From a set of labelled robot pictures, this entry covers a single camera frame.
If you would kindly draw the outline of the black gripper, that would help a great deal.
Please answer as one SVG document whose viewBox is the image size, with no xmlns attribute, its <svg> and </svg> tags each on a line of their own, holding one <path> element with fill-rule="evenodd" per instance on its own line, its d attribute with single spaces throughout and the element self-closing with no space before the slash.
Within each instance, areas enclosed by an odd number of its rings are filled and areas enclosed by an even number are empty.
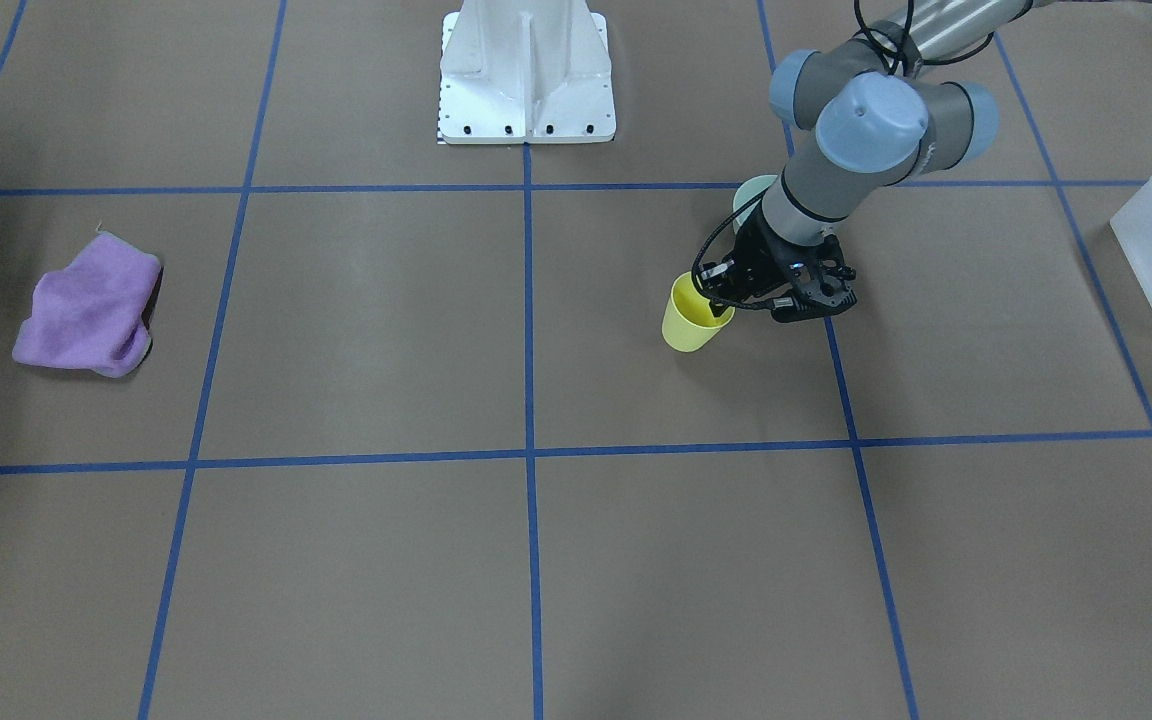
<svg viewBox="0 0 1152 720">
<path fill-rule="evenodd" d="M 858 304 L 856 272 L 846 263 L 835 234 L 817 234 L 817 243 L 799 245 L 776 236 L 758 205 L 742 205 L 710 233 L 741 220 L 732 250 L 717 263 L 702 262 L 702 297 L 710 311 L 767 311 L 774 323 L 806 323 L 846 313 Z"/>
</svg>

